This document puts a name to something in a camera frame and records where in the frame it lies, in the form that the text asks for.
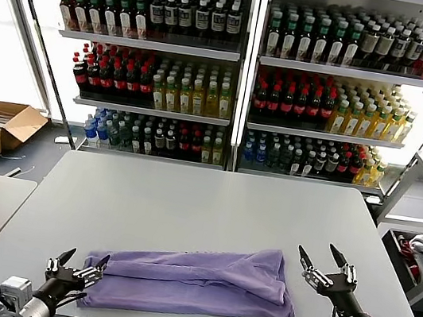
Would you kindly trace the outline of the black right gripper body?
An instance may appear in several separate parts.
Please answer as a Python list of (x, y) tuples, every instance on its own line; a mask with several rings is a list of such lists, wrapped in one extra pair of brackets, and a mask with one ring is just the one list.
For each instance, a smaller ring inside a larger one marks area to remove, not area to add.
[(328, 274), (327, 278), (331, 284), (318, 286), (318, 294), (328, 297), (335, 307), (339, 317), (366, 317), (360, 304), (355, 298), (355, 283), (349, 283), (347, 277), (342, 273)]

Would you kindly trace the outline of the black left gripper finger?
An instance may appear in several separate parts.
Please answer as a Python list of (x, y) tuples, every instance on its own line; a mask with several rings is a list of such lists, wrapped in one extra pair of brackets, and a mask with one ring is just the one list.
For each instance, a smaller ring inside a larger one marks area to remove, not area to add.
[(72, 274), (72, 271), (70, 268), (66, 267), (66, 264), (75, 252), (76, 248), (73, 248), (68, 251), (64, 251), (58, 257), (49, 258), (45, 272), (60, 276)]
[(94, 266), (75, 271), (73, 276), (90, 282), (100, 280), (103, 277), (103, 271), (107, 267), (107, 262), (110, 258), (111, 255), (108, 254), (99, 260), (99, 262), (97, 262)]

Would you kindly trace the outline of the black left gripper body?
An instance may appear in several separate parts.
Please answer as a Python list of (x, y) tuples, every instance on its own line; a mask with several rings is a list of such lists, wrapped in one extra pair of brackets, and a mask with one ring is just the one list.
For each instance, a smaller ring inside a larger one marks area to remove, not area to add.
[(59, 267), (45, 273), (45, 282), (35, 291), (34, 296), (48, 308), (57, 309), (84, 298), (87, 269), (76, 270)]

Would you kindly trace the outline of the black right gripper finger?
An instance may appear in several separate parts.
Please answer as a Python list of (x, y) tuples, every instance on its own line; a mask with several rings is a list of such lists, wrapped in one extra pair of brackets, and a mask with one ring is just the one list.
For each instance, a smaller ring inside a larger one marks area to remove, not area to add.
[(346, 277), (346, 281), (349, 284), (357, 284), (357, 272), (356, 272), (356, 268), (354, 265), (351, 265), (346, 257), (343, 255), (343, 253), (341, 253), (335, 245), (333, 245), (332, 243), (329, 246), (333, 259), (336, 262), (336, 265), (338, 266), (338, 268), (340, 269), (341, 274), (345, 275)]
[(302, 276), (305, 281), (309, 284), (327, 287), (328, 278), (313, 265), (310, 257), (305, 251), (305, 248), (302, 245), (299, 245), (298, 251), (300, 255), (300, 263), (303, 268)]

